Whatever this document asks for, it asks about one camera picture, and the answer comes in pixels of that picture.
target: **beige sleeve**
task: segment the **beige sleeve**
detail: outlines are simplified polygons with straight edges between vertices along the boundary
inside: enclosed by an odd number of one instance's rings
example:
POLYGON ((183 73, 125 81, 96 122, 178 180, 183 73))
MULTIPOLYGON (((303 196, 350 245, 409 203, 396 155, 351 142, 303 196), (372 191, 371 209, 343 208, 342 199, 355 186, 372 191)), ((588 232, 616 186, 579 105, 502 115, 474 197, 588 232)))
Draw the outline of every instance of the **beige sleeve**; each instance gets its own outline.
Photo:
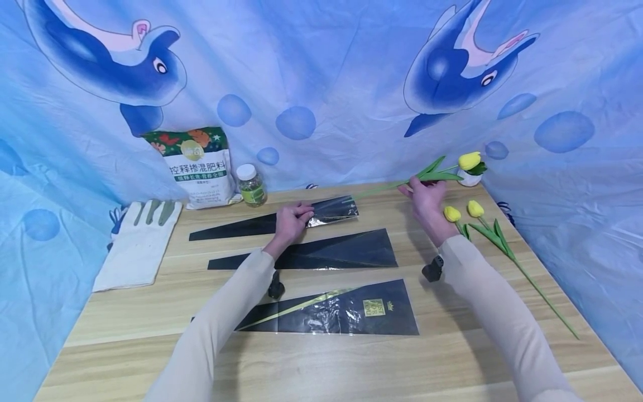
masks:
POLYGON ((248 256, 181 335, 146 402, 210 402, 214 361, 241 320, 266 294, 274 266, 274 259, 261 250, 248 256))
POLYGON ((511 370, 521 402, 582 402, 522 299, 464 236, 440 247, 444 281, 465 299, 511 370))

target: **hand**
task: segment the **hand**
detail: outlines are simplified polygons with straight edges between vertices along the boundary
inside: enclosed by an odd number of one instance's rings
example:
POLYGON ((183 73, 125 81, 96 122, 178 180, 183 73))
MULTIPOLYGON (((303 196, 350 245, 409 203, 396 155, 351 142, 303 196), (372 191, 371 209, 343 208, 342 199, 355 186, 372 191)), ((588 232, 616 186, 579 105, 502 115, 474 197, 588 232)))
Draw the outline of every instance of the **hand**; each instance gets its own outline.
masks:
POLYGON ((309 203, 298 202, 293 205, 283 206, 277 211, 276 231, 273 239, 264 248, 264 251, 276 260, 297 240, 306 229, 306 224, 314 215, 314 208, 309 203))
POLYGON ((446 182, 422 184, 415 176, 409 187, 402 185, 397 189, 413 201, 413 216, 422 226, 436 247, 442 246, 446 239, 459 234, 454 224, 442 213, 442 200, 446 194, 446 182))

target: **gold stripe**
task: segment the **gold stripe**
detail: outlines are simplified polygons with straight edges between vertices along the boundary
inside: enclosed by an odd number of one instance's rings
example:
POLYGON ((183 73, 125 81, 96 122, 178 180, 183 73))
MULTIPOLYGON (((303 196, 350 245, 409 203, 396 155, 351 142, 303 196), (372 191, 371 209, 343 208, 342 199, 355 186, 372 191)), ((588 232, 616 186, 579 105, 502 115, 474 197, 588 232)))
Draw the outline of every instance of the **gold stripe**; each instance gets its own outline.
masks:
POLYGON ((352 290, 355 290, 355 289, 357 289, 357 288, 339 289, 339 290, 330 291, 328 293, 324 293, 323 295, 320 295, 320 296, 318 296, 318 297, 316 297, 314 299, 310 299, 310 300, 308 300, 306 302, 299 303, 298 305, 290 307, 289 309, 280 311, 277 314, 273 314, 271 316, 262 318, 261 320, 259 320, 257 322, 253 322, 252 324, 248 324, 245 327, 241 327, 241 328, 237 329, 237 331, 242 331, 242 330, 244 330, 246 328, 249 328, 249 327, 251 327, 253 325, 261 324, 262 322, 270 321, 270 320, 272 320, 274 318, 277 318, 279 316, 286 315, 288 313, 292 313, 293 311, 301 310, 301 309, 303 309, 305 307, 312 306, 313 304, 332 299, 334 297, 337 297, 337 296, 342 295, 344 293, 348 293, 348 292, 350 292, 352 290))

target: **tulip flower head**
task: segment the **tulip flower head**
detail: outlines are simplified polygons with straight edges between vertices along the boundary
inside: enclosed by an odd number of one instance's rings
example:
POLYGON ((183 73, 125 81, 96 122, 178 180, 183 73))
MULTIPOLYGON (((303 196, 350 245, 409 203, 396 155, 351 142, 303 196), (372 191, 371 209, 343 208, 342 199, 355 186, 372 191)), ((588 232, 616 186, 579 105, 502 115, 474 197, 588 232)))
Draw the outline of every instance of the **tulip flower head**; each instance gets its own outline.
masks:
POLYGON ((484 208, 482 208, 482 205, 478 204, 478 201, 473 199, 467 204, 467 211, 469 212, 469 215, 474 218, 479 218, 484 215, 484 208))
POLYGON ((452 206, 447 206, 444 209, 444 217, 446 218, 447 221, 455 223, 460 220, 460 218, 462 217, 462 214, 460 213, 460 211, 453 208, 452 206))
POLYGON ((479 152, 470 152, 458 158, 458 165, 462 170, 471 170, 478 166, 481 160, 479 152))

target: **cartoon dolphin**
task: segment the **cartoon dolphin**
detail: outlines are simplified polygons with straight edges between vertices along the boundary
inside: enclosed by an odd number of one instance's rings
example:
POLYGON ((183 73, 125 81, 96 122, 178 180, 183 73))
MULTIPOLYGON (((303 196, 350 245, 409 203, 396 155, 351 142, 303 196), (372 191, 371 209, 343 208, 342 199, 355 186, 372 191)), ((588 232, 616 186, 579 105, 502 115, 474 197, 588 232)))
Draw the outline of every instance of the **cartoon dolphin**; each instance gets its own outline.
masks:
POLYGON ((185 67, 169 47, 179 39, 171 26, 150 29, 135 21, 131 34, 99 30, 65 0, 17 0, 36 44, 53 66, 85 91, 120 104, 132 135, 163 122, 161 106, 185 88, 185 67))
POLYGON ((404 100, 420 113, 404 137, 470 109, 496 91, 518 63, 518 54, 536 42, 539 34, 522 31, 493 53, 480 49, 475 33, 491 0, 471 0, 456 12, 448 8, 406 76, 404 100))

